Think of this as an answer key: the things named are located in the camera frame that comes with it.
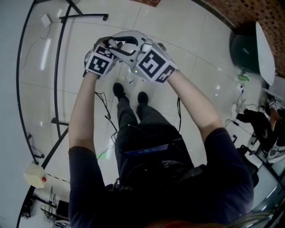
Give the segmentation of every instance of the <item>white wall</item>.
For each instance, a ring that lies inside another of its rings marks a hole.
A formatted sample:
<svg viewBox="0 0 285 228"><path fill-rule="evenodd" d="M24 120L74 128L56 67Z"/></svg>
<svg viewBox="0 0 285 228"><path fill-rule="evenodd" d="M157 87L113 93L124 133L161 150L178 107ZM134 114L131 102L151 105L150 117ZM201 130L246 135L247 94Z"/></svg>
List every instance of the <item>white wall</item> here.
<svg viewBox="0 0 285 228"><path fill-rule="evenodd" d="M16 98L16 61L24 21L33 0L0 1L0 227L15 228L29 185L32 156Z"/></svg>

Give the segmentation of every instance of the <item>white plug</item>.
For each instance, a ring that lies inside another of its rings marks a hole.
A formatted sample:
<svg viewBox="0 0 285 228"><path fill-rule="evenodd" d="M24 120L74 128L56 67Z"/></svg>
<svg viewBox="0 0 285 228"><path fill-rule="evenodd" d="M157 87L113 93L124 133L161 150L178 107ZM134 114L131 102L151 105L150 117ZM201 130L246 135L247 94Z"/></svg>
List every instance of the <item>white plug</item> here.
<svg viewBox="0 0 285 228"><path fill-rule="evenodd" d="M243 84L237 83L236 87L237 87L237 90L241 92L244 90L244 83Z"/></svg>
<svg viewBox="0 0 285 228"><path fill-rule="evenodd" d="M45 14L42 18L41 18L41 22L44 24L44 26L46 28L48 28L50 26L50 24L52 23L48 17L47 14Z"/></svg>

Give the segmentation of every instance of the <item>white tile floor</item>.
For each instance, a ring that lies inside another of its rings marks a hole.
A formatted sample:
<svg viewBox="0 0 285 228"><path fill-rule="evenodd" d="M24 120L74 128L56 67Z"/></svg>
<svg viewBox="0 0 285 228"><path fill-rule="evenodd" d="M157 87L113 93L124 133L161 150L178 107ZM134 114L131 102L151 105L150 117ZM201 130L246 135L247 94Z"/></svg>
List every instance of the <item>white tile floor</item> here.
<svg viewBox="0 0 285 228"><path fill-rule="evenodd" d="M125 30L138 30L163 43L181 72L186 75L214 104L225 122L231 118L231 106L240 95L237 89L239 70L232 64L229 54L231 30L211 13L190 0L162 0L153 8L130 0L81 0L78 7L85 13L109 13L108 21L101 18L69 20L61 46L58 71L58 111L59 119L68 122L73 105L82 82L83 60L85 54L100 37L112 36ZM61 23L58 14L65 14L67 5L51 1L36 5L31 14L24 37L21 53L20 96L24 122L33 137L34 147L45 155L56 143L57 130L50 120L55 117L53 102L54 64ZM50 32L40 22L43 14L48 13L54 22ZM49 44L47 58L43 53ZM113 96L112 86L118 81L123 84L135 110L137 94L147 92L150 105L160 111L174 126L178 127L177 95L167 84L143 83L138 77L130 85L125 76L129 74L125 64L117 63L109 75L101 78L97 92L105 92L108 108L116 127L117 99ZM258 104L261 94L260 77L251 77L246 83L244 98L247 103ZM112 145L110 140L114 129L105 119L106 111L102 102L95 99L95 149L102 153ZM248 124L241 126L253 132ZM250 134L229 124L230 135L237 135L236 145L247 144ZM194 165L206 164L204 146L197 127L182 105L182 127L180 131L187 145ZM69 180L68 135L63 140L46 171L51 175ZM113 183L118 177L114 149L108 150L105 158L99 159L105 184Z"/></svg>

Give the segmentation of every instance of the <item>black metal rail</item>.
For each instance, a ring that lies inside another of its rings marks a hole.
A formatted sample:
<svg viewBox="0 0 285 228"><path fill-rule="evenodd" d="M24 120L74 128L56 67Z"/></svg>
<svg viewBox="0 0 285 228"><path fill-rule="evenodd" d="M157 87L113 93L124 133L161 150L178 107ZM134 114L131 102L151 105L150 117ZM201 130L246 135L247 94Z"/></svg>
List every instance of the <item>black metal rail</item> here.
<svg viewBox="0 0 285 228"><path fill-rule="evenodd" d="M59 62L59 56L60 56L60 52L61 52L61 42L62 42L62 38L63 38L63 33L64 33L64 29L65 29L65 25L66 25L66 21L67 21L67 16L69 15L69 12L71 10L71 6L69 4L66 14L65 14L65 18L61 27L61 33L59 35L59 39L58 39L58 44L57 44L57 55L56 55L56 60L55 60L55 69L54 69L54 85L53 85L53 93L54 93L54 110L55 110L55 120L56 120L56 124L57 124L57 134L58 134L58 138L61 137L61 129L59 126L59 119L58 119L58 106L57 106L57 73L58 73L58 62Z"/></svg>
<svg viewBox="0 0 285 228"><path fill-rule="evenodd" d="M23 26L23 30L22 30L22 34L21 34L21 37L20 37L20 43L19 43L19 49L18 49L18 55L17 55L17 66L16 66L16 91L17 91L17 100L18 100L18 108L19 108L19 115L20 115L20 119L21 119L21 124L22 124L22 128L23 128L23 132L24 132L24 136L26 138L26 141L27 141L27 144L28 144L28 148L31 152L31 155L32 155L32 158L34 160L34 163L35 164L39 164L38 161L36 160L36 157L34 155L34 152L32 150L32 147L31 147L31 144L29 142L29 138L28 138L28 133L26 131L26 127L25 127L25 124L24 124L24 119L23 119L23 114L22 114L22 108L21 108L21 100L20 100L20 91L19 91L19 68L20 68L20 55L21 55L21 50L22 50L22 44L23 44L23 38L24 38L24 34L25 34L25 31L26 31L26 27L27 27L27 24L28 24L28 20L29 20L29 17L31 15L31 12L32 12L32 9L35 5L35 1L32 3L32 6L28 12L28 15L27 15L27 18L25 20L25 23L24 23L24 26Z"/></svg>
<svg viewBox="0 0 285 228"><path fill-rule="evenodd" d="M27 23L28 20L30 18L31 12L35 6L35 4L40 3L40 2L45 2L48 0L34 0L32 3L32 6L28 12L28 15L26 17L24 26L23 26L23 30L22 30L22 34L20 37L20 43L19 43L19 50L18 50L18 56L17 56L17 66L16 66L16 90L17 90L17 100L18 100L18 108L19 108L19 114L20 114L20 119L21 119L21 123L22 123L22 127L23 127L23 132L28 144L28 147L30 149L31 155L33 157L34 163L35 164L39 164L35 158L35 155L32 151L32 147L29 143L29 139L28 139L28 134L24 125L24 119L23 119L23 115L22 115L22 109L21 109L21 105L20 105L20 93L19 93L19 66L20 66L20 53L21 53L21 49L22 49L22 44L23 44L23 38L24 38L24 33L26 31L26 27L27 27ZM49 152L49 154L47 155L46 159L44 160L44 162L42 163L42 167L43 169L46 168L46 166L48 165L49 161L51 160L53 154L55 153L55 151L57 150L58 146L60 145L60 143L62 142L62 140L64 139L64 137L67 135L68 133L68 128L64 131L64 133L61 135L60 132L60 125L64 125L64 126L68 126L68 123L64 123L64 122L59 122L59 118L58 118L58 106L57 106L57 73L58 73L58 62L59 62L59 55L60 55L60 49L61 49L61 42L62 42L62 38L63 38L63 34L64 34L64 30L65 30L65 25L67 22L68 18L75 18L75 17L84 17L84 16L102 16L103 20L107 20L109 15L108 14L83 14L79 8L74 4L74 2L72 0L66 0L66 2L69 4L68 9L66 11L66 14L64 17L60 17L61 22L62 22L62 28L61 28L61 33L60 33L60 37L58 40L58 45L57 45L57 55L56 55L56 63L55 63L55 74L54 74L54 106L55 106L55 118L52 119L51 123L55 123L57 125L57 134L58 134L58 141L56 142L56 144L53 146L53 148L51 149L51 151ZM69 16L70 10L71 8L73 8L78 15L71 15ZM20 224L20 219L21 219L21 215L22 215L22 211L26 205L27 202L30 201L30 199L33 197L33 193L34 193L35 187L31 186L27 192L27 195L24 199L21 211L19 213L19 217L18 217L18 221L17 221L17 228L19 228L19 224Z"/></svg>

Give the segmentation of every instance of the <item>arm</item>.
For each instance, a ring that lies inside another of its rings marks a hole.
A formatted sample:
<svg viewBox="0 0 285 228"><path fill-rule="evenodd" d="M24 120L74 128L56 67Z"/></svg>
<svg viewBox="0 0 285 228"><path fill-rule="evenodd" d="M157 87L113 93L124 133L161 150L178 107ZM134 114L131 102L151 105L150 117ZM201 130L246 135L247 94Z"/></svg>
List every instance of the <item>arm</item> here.
<svg viewBox="0 0 285 228"><path fill-rule="evenodd" d="M69 147L94 148L94 97L97 75L87 73L81 84L69 122Z"/></svg>
<svg viewBox="0 0 285 228"><path fill-rule="evenodd" d="M175 72L168 82L198 126L204 142L212 131L223 127L218 113L209 99L181 72Z"/></svg>
<svg viewBox="0 0 285 228"><path fill-rule="evenodd" d="M97 75L87 73L69 122L69 220L72 227L101 227L106 191L94 148L94 91Z"/></svg>

